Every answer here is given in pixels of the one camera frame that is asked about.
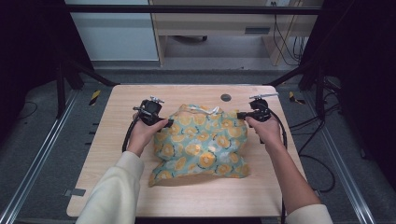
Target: handheld controller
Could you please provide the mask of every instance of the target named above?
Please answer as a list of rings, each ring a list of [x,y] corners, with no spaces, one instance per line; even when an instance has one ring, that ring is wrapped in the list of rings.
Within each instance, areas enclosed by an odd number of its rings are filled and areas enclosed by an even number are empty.
[[[260,94],[260,95],[250,96],[249,99],[254,99],[254,101],[249,103],[253,111],[236,113],[237,118],[245,119],[246,117],[252,117],[259,122],[265,122],[266,120],[271,118],[271,111],[270,109],[268,109],[268,103],[264,99],[262,99],[262,97],[272,96],[272,95],[275,94]]]
[[[140,106],[134,106],[134,110],[137,110],[138,113],[136,118],[134,118],[134,121],[132,121],[131,125],[129,126],[128,132],[125,135],[125,139],[122,144],[122,152],[126,150],[132,129],[134,128],[136,122],[139,119],[141,119],[148,126],[151,126],[162,120],[162,118],[160,118],[158,114],[160,113],[161,108],[163,108],[160,103],[164,103],[164,101],[154,96],[150,96],[150,99],[151,100],[143,100]],[[164,126],[164,128],[171,127],[173,122],[174,121],[172,119],[169,119],[168,123]]]
[[[163,120],[158,114],[160,113],[161,108],[163,108],[160,103],[164,103],[164,101],[155,96],[150,96],[150,99],[151,100],[142,101],[142,104],[139,107],[134,107],[134,110],[139,111],[138,117],[142,119],[142,121],[148,126]],[[169,119],[164,128],[169,128],[172,126],[172,124],[173,120]]]

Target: white sleeve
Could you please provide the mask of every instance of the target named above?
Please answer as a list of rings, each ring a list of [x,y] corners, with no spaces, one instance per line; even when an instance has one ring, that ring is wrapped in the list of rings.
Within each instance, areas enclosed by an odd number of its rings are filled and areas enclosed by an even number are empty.
[[[96,184],[76,223],[134,223],[143,169],[139,157],[123,152]]]
[[[327,207],[324,204],[312,204],[295,210],[286,217],[288,224],[332,224]]]

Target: wooden tabletop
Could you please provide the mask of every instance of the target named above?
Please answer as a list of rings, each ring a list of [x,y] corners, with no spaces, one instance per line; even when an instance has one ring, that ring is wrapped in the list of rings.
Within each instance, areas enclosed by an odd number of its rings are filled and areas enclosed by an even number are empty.
[[[223,102],[222,94],[232,99]],[[111,92],[90,152],[85,160],[76,189],[87,190],[83,197],[72,196],[67,214],[78,217],[93,187],[121,155],[126,131],[133,119],[133,107],[154,95],[165,101],[160,117],[167,118],[183,104],[219,106],[224,111],[252,111],[249,96],[276,93],[273,87],[250,85],[120,85]],[[288,134],[288,151],[300,172],[303,167],[290,135],[277,96],[265,98],[281,118]],[[250,167],[250,176],[242,179],[211,175],[192,175],[160,182],[149,187],[149,175],[160,160],[153,154],[153,141],[141,159],[145,170],[140,180],[138,217],[275,217],[281,212],[281,193],[271,160],[253,129],[247,131],[247,143],[240,151]]]

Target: human hand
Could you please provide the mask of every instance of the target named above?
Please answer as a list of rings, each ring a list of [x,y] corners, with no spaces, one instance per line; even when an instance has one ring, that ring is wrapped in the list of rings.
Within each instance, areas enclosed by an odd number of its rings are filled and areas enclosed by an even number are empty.
[[[163,128],[168,123],[167,119],[163,119],[158,121],[157,123],[148,126],[141,119],[136,122],[136,125],[132,129],[131,137],[129,138],[129,144],[127,147],[127,151],[131,151],[136,154],[138,157],[143,152],[145,146],[149,143],[152,136],[158,132],[161,128]]]
[[[282,145],[280,138],[280,128],[274,116],[271,116],[265,122],[259,122],[251,117],[246,117],[246,122],[254,128],[256,134],[267,146]]]

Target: person's right hand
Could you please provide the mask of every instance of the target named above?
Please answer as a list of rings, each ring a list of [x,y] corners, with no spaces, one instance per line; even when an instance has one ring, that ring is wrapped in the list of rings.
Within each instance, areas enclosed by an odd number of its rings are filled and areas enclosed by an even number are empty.
[[[265,122],[259,122],[254,118],[246,117],[246,122],[254,128],[256,134],[259,135],[264,144],[272,146],[277,144],[283,145],[280,138],[279,123],[274,116]]]

